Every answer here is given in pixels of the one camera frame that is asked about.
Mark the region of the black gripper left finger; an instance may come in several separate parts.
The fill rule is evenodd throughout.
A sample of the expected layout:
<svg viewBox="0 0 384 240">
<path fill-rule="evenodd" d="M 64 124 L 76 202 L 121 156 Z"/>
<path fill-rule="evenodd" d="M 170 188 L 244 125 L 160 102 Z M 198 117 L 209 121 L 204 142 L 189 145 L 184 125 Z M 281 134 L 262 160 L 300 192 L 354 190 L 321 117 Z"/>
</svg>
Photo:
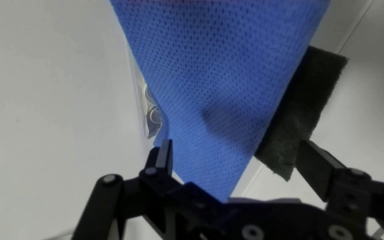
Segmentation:
<svg viewBox="0 0 384 240">
<path fill-rule="evenodd" d="M 138 174 L 141 202 L 145 209 L 186 206 L 185 194 L 173 176 L 173 144 L 165 140 L 160 146 L 150 149 L 144 169 Z"/>
</svg>

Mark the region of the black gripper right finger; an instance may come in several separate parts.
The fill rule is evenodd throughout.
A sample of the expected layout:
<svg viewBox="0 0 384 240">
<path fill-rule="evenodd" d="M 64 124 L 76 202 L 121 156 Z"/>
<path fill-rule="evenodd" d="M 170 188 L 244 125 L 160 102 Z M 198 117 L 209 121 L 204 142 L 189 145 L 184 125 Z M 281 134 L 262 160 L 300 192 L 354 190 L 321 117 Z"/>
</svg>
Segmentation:
<svg viewBox="0 0 384 240">
<path fill-rule="evenodd" d="M 301 141 L 296 168 L 313 192 L 326 204 L 326 212 L 369 213 L 370 176 L 348 168 L 328 150 L 306 140 Z"/>
</svg>

